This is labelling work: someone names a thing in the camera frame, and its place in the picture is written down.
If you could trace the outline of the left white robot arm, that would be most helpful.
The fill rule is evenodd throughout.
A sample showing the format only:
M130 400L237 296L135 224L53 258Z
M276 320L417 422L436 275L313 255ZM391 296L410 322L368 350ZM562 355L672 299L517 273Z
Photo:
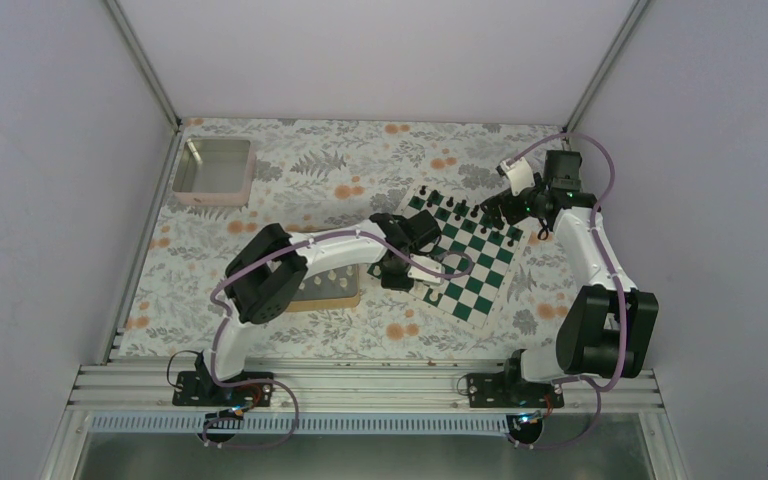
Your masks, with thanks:
M215 405L230 402L249 351L249 328L282 315L302 283L343 267L369 264L379 268L385 289L408 291L418 281L446 278L440 261L426 248L441 236L433 216L376 213L342 229L290 233L274 223L264 227L231 261L224 279L211 293L225 312L205 353L207 370L199 392Z

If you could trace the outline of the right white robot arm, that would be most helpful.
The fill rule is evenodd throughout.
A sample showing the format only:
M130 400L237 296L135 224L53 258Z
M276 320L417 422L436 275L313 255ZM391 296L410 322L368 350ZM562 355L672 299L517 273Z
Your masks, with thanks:
M501 384L504 399L525 407L540 393L540 383L580 375L607 379L604 390L643 368L659 304L640 290L621 267L607 238L596 195L582 189L577 152L549 150L544 169L534 173L524 159L501 162L506 191L481 203L497 228L527 218L538 221L563 248L578 294L549 346L526 349L519 369Z

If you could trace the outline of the green white chess board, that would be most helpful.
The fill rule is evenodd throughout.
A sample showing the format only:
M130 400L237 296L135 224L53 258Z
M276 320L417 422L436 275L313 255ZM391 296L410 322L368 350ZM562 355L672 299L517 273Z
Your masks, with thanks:
M424 198L418 197L425 186ZM433 190L442 195L439 205L428 203ZM417 281L407 294L429 313L473 330L484 330L501 308L501 291L509 270L521 252L524 232L514 226L495 228L476 204L419 183L412 186L396 210L411 217L427 211L437 221L441 236L424 247L439 261L446 274L471 267L469 275L443 279L439 285ZM439 303L428 302L430 290L440 294Z

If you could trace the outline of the yellow rimmed metal tray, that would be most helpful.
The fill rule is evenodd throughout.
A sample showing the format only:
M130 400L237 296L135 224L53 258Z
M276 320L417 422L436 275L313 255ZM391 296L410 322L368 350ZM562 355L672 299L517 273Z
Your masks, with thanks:
M306 278L298 287L298 290L289 303L287 312L307 312L317 310L333 310L353 308L360 302L360 275L357 265L353 276L348 276L346 267L331 269L310 278ZM322 284L314 284L314 278L320 277ZM339 285L340 278L348 279L348 288L342 289Z

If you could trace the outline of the floral table cloth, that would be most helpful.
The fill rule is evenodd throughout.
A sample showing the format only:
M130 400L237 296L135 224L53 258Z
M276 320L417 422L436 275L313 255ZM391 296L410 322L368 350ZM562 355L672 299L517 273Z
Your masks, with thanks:
M117 357L189 359L223 312L211 291L263 226L290 232L344 227L397 209L422 180L478 203L501 191L498 163L554 133L548 125L193 118L190 140L240 137L256 173L244 207L186 206L168 197L148 246ZM489 319L455 322L402 292L361 282L349 309L286 313L253 330L250 355L317 359L502 359L551 345L577 288L560 245L533 220L501 278Z

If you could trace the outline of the pink rimmed metal tray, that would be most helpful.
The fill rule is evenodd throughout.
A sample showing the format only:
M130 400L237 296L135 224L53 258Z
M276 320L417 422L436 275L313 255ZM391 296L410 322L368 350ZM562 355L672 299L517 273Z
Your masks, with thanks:
M189 137L185 140L171 190L189 206L245 206L257 158L243 138Z

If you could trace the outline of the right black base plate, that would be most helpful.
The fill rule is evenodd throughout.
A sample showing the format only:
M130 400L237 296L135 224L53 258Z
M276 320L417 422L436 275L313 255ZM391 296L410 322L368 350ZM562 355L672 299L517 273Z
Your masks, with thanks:
M527 382L503 372L471 373L465 376L471 408L562 408L565 400L560 390L550 384Z

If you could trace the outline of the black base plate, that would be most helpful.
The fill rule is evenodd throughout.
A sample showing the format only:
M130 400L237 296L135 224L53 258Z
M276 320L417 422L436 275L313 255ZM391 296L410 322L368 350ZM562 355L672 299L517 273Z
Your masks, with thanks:
M218 387L207 374L196 371L180 372L176 386L178 391L173 393L171 400L174 406L269 407L272 397L270 385Z
M465 376L471 408L562 408L565 400L560 390L550 384L527 382L503 372L471 373Z

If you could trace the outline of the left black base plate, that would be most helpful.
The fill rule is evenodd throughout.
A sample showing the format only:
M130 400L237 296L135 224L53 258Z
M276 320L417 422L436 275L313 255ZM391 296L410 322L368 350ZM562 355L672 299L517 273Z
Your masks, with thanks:
M270 385L218 387L207 374L196 371L180 372L176 386L178 391L173 393L171 400L174 406L269 407L272 397Z

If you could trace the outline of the aluminium mounting rail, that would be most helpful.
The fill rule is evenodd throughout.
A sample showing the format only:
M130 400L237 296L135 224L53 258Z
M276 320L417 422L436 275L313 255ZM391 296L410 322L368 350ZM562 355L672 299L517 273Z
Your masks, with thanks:
M80 367L67 406L83 410L170 410L169 385L192 360L113 362ZM257 359L253 370L273 373L305 413L463 413L466 374L501 371L499 360L276 360Z

